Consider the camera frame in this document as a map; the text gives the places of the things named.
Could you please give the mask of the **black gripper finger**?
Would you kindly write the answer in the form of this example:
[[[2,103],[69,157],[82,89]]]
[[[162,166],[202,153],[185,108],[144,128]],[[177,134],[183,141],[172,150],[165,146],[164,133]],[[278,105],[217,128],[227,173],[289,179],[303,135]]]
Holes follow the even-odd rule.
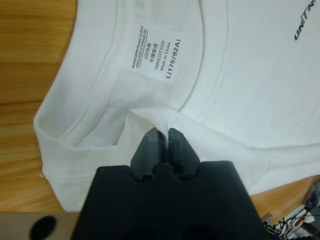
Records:
[[[168,131],[167,163],[180,180],[192,180],[197,176],[200,159],[185,136],[175,128]]]
[[[134,180],[149,181],[154,176],[154,168],[166,160],[166,138],[155,127],[142,138],[130,163]]]

